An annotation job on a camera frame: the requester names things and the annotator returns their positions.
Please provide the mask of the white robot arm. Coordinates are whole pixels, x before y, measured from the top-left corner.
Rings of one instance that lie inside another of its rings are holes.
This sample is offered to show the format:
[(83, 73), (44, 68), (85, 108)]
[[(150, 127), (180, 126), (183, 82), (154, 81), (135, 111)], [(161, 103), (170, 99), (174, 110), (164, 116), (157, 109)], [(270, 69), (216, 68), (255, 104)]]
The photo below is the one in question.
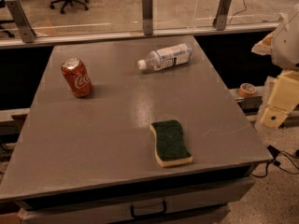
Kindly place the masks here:
[(272, 64), (282, 72), (265, 104), (260, 122), (269, 128), (278, 128), (299, 105), (299, 4), (282, 15), (276, 30), (256, 43), (251, 51), (270, 55)]

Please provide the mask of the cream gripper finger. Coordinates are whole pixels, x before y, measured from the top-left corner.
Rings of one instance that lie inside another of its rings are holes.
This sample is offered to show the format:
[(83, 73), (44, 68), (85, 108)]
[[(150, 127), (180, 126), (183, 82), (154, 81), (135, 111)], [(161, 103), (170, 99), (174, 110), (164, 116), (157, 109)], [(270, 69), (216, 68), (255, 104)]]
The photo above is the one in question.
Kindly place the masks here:
[(268, 106), (261, 117), (261, 124), (268, 128), (277, 129), (289, 116), (286, 110)]

